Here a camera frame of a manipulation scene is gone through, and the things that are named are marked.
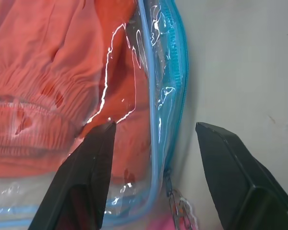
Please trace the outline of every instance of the orange clothing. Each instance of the orange clothing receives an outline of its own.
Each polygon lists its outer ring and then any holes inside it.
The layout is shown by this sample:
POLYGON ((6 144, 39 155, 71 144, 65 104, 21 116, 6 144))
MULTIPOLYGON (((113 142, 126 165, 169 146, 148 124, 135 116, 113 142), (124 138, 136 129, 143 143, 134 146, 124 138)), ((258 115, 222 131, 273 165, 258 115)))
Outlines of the orange clothing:
POLYGON ((119 121, 113 178, 144 176, 148 80, 125 32, 135 8, 135 0, 0 0, 0 177, 57 170, 93 115, 81 138, 119 121))
POLYGON ((82 137, 109 120, 118 122, 114 141, 112 181, 134 182, 147 172, 150 156, 148 79, 139 57, 125 39, 113 78, 108 82, 105 103, 95 113, 82 137))

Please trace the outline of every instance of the gray surface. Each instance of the gray surface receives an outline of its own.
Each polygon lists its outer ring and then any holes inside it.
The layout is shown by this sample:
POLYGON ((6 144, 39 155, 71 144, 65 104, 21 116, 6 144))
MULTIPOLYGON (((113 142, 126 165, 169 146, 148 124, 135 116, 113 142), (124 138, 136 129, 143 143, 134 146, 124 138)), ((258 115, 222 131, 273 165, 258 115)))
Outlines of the gray surface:
POLYGON ((202 230, 220 229, 195 122, 242 139, 288 193, 288 0, 176 0, 187 29, 190 81, 174 183, 202 230))

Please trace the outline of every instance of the folded clothing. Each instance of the folded clothing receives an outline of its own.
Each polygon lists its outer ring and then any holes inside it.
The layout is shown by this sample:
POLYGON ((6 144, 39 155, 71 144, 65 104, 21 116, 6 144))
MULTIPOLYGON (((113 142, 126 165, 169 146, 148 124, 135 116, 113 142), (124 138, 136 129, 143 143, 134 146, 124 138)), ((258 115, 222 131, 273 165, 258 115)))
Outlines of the folded clothing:
POLYGON ((0 177, 56 171, 111 120, 112 181, 144 178, 148 79, 126 34, 135 10, 135 0, 0 0, 0 177))
POLYGON ((0 0, 0 156, 69 150, 98 102, 97 22, 93 1, 0 0))

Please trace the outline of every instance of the blue zipper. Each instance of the blue zipper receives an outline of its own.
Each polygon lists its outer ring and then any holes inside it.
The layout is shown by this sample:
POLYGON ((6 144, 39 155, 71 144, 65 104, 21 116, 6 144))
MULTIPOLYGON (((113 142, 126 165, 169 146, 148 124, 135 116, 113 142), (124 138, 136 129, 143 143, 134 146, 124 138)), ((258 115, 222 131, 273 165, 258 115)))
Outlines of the blue zipper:
MULTIPOLYGON (((183 88, 183 95, 182 95, 182 100, 181 100, 181 107, 180 107, 180 116, 174 131, 174 137, 173 141, 171 142, 168 155, 165 160, 165 171, 170 167, 170 162, 173 158, 174 150, 175 150, 175 144, 177 141, 177 136, 178 136, 178 131, 179 131, 179 126, 181 124, 181 119, 182 119, 182 113, 183 113, 183 107, 185 104, 186 100, 186 92, 187 92, 187 84, 188 84, 188 77, 189 77, 189 62, 188 62, 188 49, 187 49, 187 38, 186 38, 186 32, 185 28, 183 26, 183 22, 181 19, 181 15, 179 14, 177 5, 175 3, 175 0, 171 0, 170 4, 168 4, 168 1, 163 1, 163 7, 164 7, 164 16, 168 17, 166 20, 167 21, 173 21, 175 18, 177 19, 177 30, 178 30, 178 37, 182 40, 182 47, 180 47, 180 54, 185 55, 184 57, 184 62, 185 62, 185 76, 184 76, 184 88, 183 88)), ((175 78, 178 77, 180 82, 181 82, 181 73, 177 76, 175 75, 175 78)))

